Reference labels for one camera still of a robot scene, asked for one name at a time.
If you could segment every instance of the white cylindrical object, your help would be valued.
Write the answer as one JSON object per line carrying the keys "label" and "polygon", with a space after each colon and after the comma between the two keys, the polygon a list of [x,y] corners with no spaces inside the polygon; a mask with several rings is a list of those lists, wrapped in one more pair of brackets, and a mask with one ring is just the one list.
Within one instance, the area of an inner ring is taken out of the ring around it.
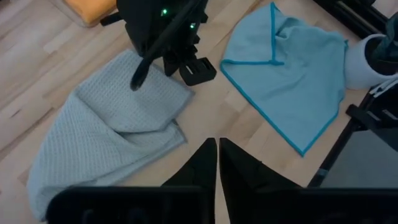
{"label": "white cylindrical object", "polygon": [[346,87],[352,90],[371,88],[382,82],[397,79],[395,75],[381,75],[370,67],[365,58],[365,46],[373,38],[384,37],[383,34],[372,34],[350,47],[345,56]]}

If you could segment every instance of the wooden floor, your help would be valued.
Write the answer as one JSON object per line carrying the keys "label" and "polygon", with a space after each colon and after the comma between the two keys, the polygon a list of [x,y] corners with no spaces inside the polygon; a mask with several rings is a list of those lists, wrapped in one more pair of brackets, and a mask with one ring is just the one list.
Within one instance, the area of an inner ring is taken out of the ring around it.
{"label": "wooden floor", "polygon": [[[198,45],[199,55],[206,55],[217,65],[223,54],[231,29],[239,19],[268,0],[209,0],[206,9],[208,24],[201,27]],[[301,17],[309,24],[326,30],[338,30],[351,42],[356,37],[311,0],[276,0],[282,12]],[[377,6],[390,16],[398,10],[396,0],[378,0]],[[51,126],[54,117],[68,94],[82,80],[126,48],[130,40],[124,23],[118,22],[106,28],[78,27],[48,0],[12,0],[0,9],[0,223],[37,223],[29,209],[26,181],[40,143]],[[198,93],[196,107],[207,106],[202,114],[184,113],[179,118],[183,130],[195,129],[196,136],[190,145],[199,146],[207,136],[222,136],[228,130],[244,130],[238,144],[257,144],[251,139],[258,129],[264,128],[262,118],[225,80],[217,76],[217,82],[195,86]],[[206,132],[204,124],[187,126],[183,121],[192,116],[208,116],[214,127]],[[171,158],[187,157],[197,147],[176,149]],[[150,167],[154,178],[136,180],[128,185],[159,185],[164,174],[170,176],[180,163],[167,167]],[[227,223],[224,209],[218,214],[218,223]]]}

